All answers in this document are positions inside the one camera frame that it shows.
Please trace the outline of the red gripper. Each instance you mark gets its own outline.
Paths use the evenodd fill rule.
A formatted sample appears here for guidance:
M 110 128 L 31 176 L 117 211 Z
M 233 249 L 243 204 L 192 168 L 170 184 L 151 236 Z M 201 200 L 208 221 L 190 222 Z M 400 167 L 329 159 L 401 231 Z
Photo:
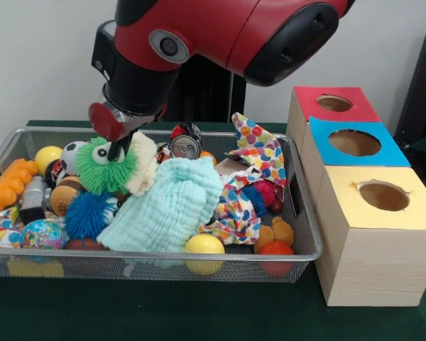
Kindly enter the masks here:
M 108 102 L 91 104 L 88 113 L 93 129 L 111 142 L 108 161 L 122 162 L 131 145 L 132 135 L 129 134 L 144 125 L 144 116 L 127 114 L 110 106 Z

